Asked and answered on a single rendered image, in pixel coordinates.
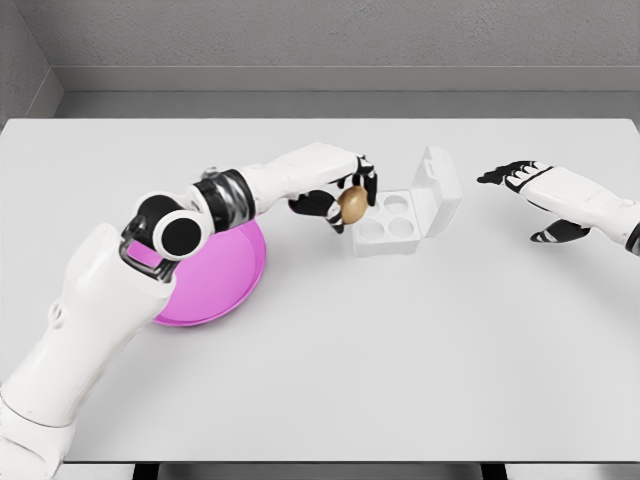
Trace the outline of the pink round plate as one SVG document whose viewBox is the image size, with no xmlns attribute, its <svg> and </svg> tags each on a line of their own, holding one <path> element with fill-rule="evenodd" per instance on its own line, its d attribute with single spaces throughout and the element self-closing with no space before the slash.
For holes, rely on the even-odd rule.
<svg viewBox="0 0 640 480">
<path fill-rule="evenodd" d="M 210 236 L 177 266 L 173 293 L 153 322 L 187 327 L 226 315 L 250 295 L 265 261 L 266 243 L 255 221 Z"/>
</svg>

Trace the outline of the white egg box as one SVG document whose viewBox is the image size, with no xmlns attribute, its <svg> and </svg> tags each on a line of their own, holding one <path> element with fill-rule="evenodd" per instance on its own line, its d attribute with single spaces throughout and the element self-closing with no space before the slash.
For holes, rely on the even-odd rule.
<svg viewBox="0 0 640 480">
<path fill-rule="evenodd" d="M 380 191 L 376 205 L 352 230 L 357 257 L 413 254 L 426 238 L 442 234 L 462 200 L 461 184 L 449 153 L 427 148 L 411 186 Z"/>
</svg>

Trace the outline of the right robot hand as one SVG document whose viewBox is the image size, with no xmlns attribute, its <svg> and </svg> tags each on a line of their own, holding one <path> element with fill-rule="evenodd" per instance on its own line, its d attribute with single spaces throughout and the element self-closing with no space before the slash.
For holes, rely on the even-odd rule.
<svg viewBox="0 0 640 480">
<path fill-rule="evenodd" d="M 618 198 L 564 167 L 515 161 L 482 174 L 477 181 L 503 185 L 532 205 L 559 217 L 530 237 L 535 243 L 567 243 L 586 236 L 593 228 L 615 241 L 620 239 L 620 226 L 608 210 Z"/>
</svg>

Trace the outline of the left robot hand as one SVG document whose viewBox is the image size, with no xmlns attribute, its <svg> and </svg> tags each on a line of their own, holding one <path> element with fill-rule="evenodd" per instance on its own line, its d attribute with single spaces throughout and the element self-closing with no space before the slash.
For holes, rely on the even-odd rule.
<svg viewBox="0 0 640 480">
<path fill-rule="evenodd" d="M 332 229 L 344 232 L 344 215 L 336 197 L 322 189 L 336 184 L 343 189 L 347 179 L 366 192 L 367 205 L 376 204 L 378 174 L 364 154 L 358 154 L 329 144 L 316 143 L 303 147 L 301 158 L 295 160 L 294 197 L 289 208 L 298 215 L 322 217 Z"/>
</svg>

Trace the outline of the brown egg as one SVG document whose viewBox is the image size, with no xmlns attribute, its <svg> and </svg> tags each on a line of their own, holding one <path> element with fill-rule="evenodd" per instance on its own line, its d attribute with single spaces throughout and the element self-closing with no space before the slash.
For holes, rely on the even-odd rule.
<svg viewBox="0 0 640 480">
<path fill-rule="evenodd" d="M 366 189 L 360 185 L 351 186 L 341 193 L 337 202 L 345 225 L 355 224 L 365 215 L 368 208 L 367 198 Z"/>
</svg>

